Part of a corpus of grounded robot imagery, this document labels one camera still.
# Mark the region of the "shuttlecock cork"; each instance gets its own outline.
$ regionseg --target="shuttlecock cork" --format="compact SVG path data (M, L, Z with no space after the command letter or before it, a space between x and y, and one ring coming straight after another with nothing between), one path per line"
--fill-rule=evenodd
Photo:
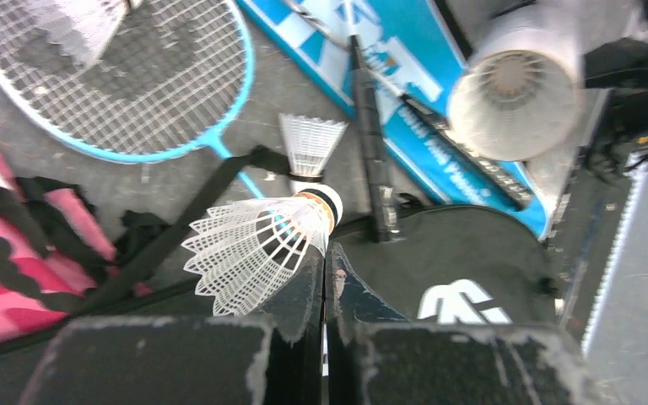
M214 297L215 316L244 316L297 272L313 247L324 255L342 217L339 195L311 184L286 198L234 202L208 210L182 245L195 253L184 270L201 275L197 295Z
M76 65L95 65L123 19L143 0L26 0L35 26Z
M337 147L347 123L309 118L307 116L279 115L284 145L289 157L289 187L298 192L312 183L321 183L324 166Z

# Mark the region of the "shuttlecock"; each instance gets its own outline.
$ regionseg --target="shuttlecock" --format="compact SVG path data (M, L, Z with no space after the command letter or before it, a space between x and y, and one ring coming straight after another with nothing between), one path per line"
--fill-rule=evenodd
M95 65L128 13L143 0L26 0L35 26L75 64Z
M577 9L541 0L493 21L448 100L456 141L482 156L528 160L560 145L584 102Z
M292 192L321 183L324 166L337 147L347 123L307 116L279 115L284 144L289 156L289 187Z
M324 255L342 211L339 195L322 184L210 208L182 243L195 253L185 271L202 275L195 294L214 297L215 316L248 314L294 276L311 248Z

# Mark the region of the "white logo on black bag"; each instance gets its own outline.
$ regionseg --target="white logo on black bag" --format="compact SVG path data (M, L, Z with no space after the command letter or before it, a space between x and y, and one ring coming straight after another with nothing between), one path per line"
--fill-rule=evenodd
M424 292L424 296L421 297L418 318L438 316L437 321L442 325L512 323L508 315L498 307L478 311L471 305L492 300L493 297L472 280L458 280L449 285L435 285L428 288Z

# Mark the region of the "orange band on shuttlecock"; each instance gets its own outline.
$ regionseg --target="orange band on shuttlecock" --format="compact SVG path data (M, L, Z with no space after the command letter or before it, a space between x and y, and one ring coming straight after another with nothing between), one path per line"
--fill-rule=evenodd
M318 190L308 188L296 193L294 197L308 198L324 207L327 217L329 218L329 233L332 233L334 227L337 226L337 223L339 222L339 212L337 212L334 201L332 201L329 196Z

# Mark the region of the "racket handle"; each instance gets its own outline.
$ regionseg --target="racket handle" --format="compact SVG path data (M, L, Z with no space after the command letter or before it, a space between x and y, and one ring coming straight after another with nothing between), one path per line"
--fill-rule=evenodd
M352 55L356 60L358 58L354 54L359 53L361 57L360 51L355 40L352 45ZM374 81L363 64L355 62L352 74L354 111L359 125L359 142L374 216L376 242L393 242L400 240L402 234L398 226L397 202L389 172L388 153L376 106Z
M471 165L478 173L485 176L492 186L502 192L513 206L518 210L527 208L532 199L535 197L530 188L523 185L515 177L510 175L503 166L491 159L486 159L467 145L458 143L448 136L446 131L450 129L448 120L439 112L431 110L426 105L421 104L413 97L402 94L399 99L403 104L413 111L413 113L425 124L434 129L434 131L453 148L461 153L461 156Z

